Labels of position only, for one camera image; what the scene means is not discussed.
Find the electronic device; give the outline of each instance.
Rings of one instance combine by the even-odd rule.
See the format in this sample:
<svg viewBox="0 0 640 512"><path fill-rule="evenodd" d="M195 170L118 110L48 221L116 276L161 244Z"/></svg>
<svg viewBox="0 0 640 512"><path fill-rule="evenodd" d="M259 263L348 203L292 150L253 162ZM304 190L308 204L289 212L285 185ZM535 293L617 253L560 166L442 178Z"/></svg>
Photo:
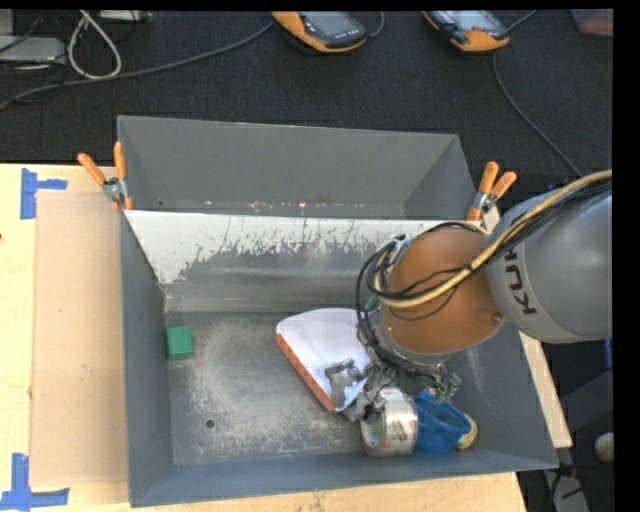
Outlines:
<svg viewBox="0 0 640 512"><path fill-rule="evenodd" d="M367 39L366 27L342 11L271 11L283 34L307 53L342 53Z"/></svg>
<svg viewBox="0 0 640 512"><path fill-rule="evenodd" d="M0 62L52 66L67 63L62 41L53 37L15 35L13 9L0 9Z"/></svg>
<svg viewBox="0 0 640 512"><path fill-rule="evenodd" d="M510 41L506 27L489 11L422 11L422 15L464 54L493 53Z"/></svg>

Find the wooden board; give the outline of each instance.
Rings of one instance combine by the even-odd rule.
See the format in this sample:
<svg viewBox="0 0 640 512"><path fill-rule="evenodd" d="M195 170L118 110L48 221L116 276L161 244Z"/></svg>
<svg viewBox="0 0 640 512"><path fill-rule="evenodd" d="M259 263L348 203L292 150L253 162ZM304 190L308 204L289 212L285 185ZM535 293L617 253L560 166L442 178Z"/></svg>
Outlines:
<svg viewBox="0 0 640 512"><path fill-rule="evenodd" d="M0 190L0 322L4 327L4 336L0 336L0 489L11 484L11 453L21 452L30 456L34 491L71 487L68 506L51 507L51 512L129 511L119 351L119 257L115 256L117 215L79 166L29 166L40 179L62 178L69 186L64 192L38 192L37 219L20 220L21 168L19 164L0 165L5 184ZM103 170L107 176L115 175L113 169ZM558 446L559 434L561 446L569 437L556 407L546 361L539 342L525 341L530 344L527 357L548 422L558 426L552 429L554 444ZM524 512L515 474L148 510L454 512L470 508Z"/></svg>

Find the green cube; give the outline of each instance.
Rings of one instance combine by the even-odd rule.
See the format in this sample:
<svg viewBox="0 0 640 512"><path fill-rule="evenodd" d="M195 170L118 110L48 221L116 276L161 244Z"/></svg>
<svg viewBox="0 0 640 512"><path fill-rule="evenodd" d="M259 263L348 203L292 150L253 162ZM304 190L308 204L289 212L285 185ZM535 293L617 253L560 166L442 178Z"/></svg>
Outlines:
<svg viewBox="0 0 640 512"><path fill-rule="evenodd" d="M193 339L189 327L170 327L167 329L166 344L169 361L193 357Z"/></svg>

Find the black floor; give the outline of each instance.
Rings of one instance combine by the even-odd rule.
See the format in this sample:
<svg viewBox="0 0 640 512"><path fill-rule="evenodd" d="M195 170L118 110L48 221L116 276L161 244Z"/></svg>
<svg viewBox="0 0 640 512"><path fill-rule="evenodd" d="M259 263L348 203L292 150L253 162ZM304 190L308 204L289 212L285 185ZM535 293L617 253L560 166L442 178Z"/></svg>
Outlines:
<svg viewBox="0 0 640 512"><path fill-rule="evenodd" d="M493 12L512 26L530 11ZM80 19L73 10L15 14L17 34L33 26L33 35L65 43ZM370 32L381 26L379 12L352 14ZM488 160L518 173L499 203L502 211L612 166L613 38L580 32L567 9L536 12L493 57L457 53L419 11L385 12L375 38L332 56L298 51L268 12L153 15L152 23L100 21L122 57L117 79L83 80L69 66L25 71L3 65L0 162L75 163L86 151L99 165L111 165L117 116L135 114L455 133L476 185ZM263 29L247 44L222 51ZM74 55L85 72L113 69L113 55L95 31L81 38ZM176 61L182 65L157 69ZM545 346L545 352L561 398L607 369L599 342ZM583 434L593 432L576 433L576 451L590 443ZM541 475L520 476L529 510L545 510ZM607 503L597 506L593 512L607 510Z"/></svg>

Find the gray metal bin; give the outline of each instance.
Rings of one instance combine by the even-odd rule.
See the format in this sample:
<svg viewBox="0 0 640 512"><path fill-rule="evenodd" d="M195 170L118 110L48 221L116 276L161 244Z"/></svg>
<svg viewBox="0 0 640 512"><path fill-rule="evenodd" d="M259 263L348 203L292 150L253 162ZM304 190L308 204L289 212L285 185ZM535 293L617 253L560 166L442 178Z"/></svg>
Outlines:
<svg viewBox="0 0 640 512"><path fill-rule="evenodd" d="M464 218L457 136L122 116L118 137L136 203L121 216L133 506L557 466L511 325L448 362L473 447L384 459L273 339L288 315L353 307L390 235ZM193 358L167 360L174 326Z"/></svg>

